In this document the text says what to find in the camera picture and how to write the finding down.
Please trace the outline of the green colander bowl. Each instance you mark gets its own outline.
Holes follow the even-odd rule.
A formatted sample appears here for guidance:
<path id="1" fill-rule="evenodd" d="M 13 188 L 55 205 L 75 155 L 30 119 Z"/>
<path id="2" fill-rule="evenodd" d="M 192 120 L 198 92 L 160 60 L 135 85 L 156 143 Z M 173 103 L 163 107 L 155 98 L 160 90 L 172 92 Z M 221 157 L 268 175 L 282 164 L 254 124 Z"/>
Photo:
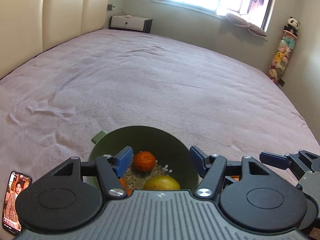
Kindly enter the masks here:
<path id="1" fill-rule="evenodd" d="M 103 154 L 116 155 L 126 146 L 134 154 L 148 151 L 156 158 L 156 165 L 148 173 L 142 173 L 131 164 L 122 177 L 131 190 L 142 190 L 152 178 L 164 175 L 174 178 L 182 190 L 194 191 L 199 183 L 199 175 L 191 163 L 189 150 L 173 135 L 154 127 L 129 126 L 110 133 L 100 131 L 92 138 L 94 147 L 88 161 Z"/>

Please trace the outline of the yellow lemon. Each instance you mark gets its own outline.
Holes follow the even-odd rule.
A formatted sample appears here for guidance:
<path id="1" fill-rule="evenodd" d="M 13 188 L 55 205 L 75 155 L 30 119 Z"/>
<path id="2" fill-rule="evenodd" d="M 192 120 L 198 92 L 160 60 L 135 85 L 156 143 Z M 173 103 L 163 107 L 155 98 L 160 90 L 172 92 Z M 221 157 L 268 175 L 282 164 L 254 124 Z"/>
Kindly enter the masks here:
<path id="1" fill-rule="evenodd" d="M 155 178 L 149 179 L 144 184 L 145 190 L 157 190 L 157 191 L 175 191 L 180 190 L 181 187 L 179 183 L 170 176 L 157 176 Z"/>

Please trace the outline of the orange mandarin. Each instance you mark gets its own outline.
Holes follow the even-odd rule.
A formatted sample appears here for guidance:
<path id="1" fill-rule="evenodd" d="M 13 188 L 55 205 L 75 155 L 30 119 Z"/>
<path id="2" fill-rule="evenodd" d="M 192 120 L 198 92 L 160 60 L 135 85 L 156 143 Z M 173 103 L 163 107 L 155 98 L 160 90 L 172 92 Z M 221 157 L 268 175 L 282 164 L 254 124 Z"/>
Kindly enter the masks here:
<path id="1" fill-rule="evenodd" d="M 121 185 L 123 186 L 123 188 L 126 190 L 126 194 L 128 196 L 131 196 L 132 189 L 129 189 L 126 180 L 124 178 L 120 178 L 119 181 L 120 181 Z"/>
<path id="2" fill-rule="evenodd" d="M 156 165 L 156 158 L 152 153 L 142 151 L 135 155 L 133 165 L 139 172 L 150 172 Z"/>

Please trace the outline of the pink bed blanket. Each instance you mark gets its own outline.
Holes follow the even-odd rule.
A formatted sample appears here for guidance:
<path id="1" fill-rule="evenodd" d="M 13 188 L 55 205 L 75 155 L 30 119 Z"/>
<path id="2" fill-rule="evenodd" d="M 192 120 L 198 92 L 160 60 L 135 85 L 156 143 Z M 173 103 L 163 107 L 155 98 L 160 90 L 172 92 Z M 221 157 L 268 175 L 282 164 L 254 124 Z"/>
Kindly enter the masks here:
<path id="1" fill-rule="evenodd" d="M 101 130 L 162 129 L 206 153 L 319 153 L 285 94 L 260 70 L 169 38 L 100 30 L 1 78 L 1 193 L 12 170 L 39 179 L 88 158 Z"/>

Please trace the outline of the white bedside table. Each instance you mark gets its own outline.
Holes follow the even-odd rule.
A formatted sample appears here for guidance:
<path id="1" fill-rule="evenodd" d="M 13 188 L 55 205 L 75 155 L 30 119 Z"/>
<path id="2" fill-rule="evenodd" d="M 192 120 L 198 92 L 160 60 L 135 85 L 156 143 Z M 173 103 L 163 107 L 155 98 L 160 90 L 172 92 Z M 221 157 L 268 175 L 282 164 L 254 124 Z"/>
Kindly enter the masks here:
<path id="1" fill-rule="evenodd" d="M 143 18 L 131 15 L 112 16 L 110 20 L 110 29 L 137 31 L 141 33 L 150 33 L 153 19 Z"/>

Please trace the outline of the cream padded headboard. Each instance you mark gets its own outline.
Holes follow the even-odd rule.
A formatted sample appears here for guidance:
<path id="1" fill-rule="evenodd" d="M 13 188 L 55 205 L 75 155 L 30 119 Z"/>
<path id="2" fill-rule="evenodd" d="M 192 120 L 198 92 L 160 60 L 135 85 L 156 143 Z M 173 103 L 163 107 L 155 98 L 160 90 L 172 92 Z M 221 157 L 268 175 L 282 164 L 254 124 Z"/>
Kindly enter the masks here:
<path id="1" fill-rule="evenodd" d="M 103 29 L 108 0 L 1 0 L 1 77 L 33 57 Z"/>

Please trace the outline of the pink cushion on windowsill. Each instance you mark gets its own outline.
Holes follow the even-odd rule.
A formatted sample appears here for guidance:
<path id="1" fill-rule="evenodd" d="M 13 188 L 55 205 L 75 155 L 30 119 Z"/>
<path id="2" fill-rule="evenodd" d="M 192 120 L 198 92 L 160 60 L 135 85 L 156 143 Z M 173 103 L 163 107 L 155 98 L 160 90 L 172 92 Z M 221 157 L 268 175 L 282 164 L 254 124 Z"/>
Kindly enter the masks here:
<path id="1" fill-rule="evenodd" d="M 239 16 L 236 16 L 234 14 L 228 13 L 226 14 L 225 18 L 231 22 L 233 25 L 236 25 L 238 27 L 242 27 L 247 29 L 252 35 L 263 38 L 264 40 L 267 41 L 267 33 L 259 28 L 258 26 L 247 22 L 243 18 L 240 18 Z"/>

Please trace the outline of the panda plush toy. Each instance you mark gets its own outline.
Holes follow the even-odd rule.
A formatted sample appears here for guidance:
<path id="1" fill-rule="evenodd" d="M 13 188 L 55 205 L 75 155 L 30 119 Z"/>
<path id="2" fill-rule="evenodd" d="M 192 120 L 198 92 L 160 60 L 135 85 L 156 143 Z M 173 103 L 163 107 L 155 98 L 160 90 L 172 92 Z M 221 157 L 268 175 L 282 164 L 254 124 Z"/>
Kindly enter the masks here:
<path id="1" fill-rule="evenodd" d="M 291 33 L 295 38 L 298 37 L 298 31 L 300 28 L 300 22 L 293 17 L 287 20 L 287 24 L 284 27 L 284 31 Z"/>

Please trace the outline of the smartphone with lit screen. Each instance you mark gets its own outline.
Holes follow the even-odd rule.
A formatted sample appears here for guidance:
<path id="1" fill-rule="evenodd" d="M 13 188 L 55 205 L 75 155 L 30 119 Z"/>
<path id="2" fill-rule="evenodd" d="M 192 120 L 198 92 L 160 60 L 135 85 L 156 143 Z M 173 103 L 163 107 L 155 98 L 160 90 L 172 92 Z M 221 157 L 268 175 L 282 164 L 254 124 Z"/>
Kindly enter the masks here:
<path id="1" fill-rule="evenodd" d="M 31 176 L 16 171 L 11 171 L 10 173 L 4 197 L 2 228 L 14 236 L 17 236 L 22 232 L 22 226 L 19 223 L 15 207 L 16 199 L 32 182 Z"/>

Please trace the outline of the plush toy hanging organizer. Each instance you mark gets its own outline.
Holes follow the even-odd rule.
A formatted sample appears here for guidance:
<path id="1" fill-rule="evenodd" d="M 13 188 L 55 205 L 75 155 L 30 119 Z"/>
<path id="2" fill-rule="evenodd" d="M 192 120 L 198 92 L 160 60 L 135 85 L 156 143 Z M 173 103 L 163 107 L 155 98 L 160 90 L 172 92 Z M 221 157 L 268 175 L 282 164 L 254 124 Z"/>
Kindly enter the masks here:
<path id="1" fill-rule="evenodd" d="M 277 51 L 271 61 L 267 76 L 277 85 L 288 65 L 296 45 L 297 37 L 287 31 L 283 31 L 282 39 L 280 40 Z"/>

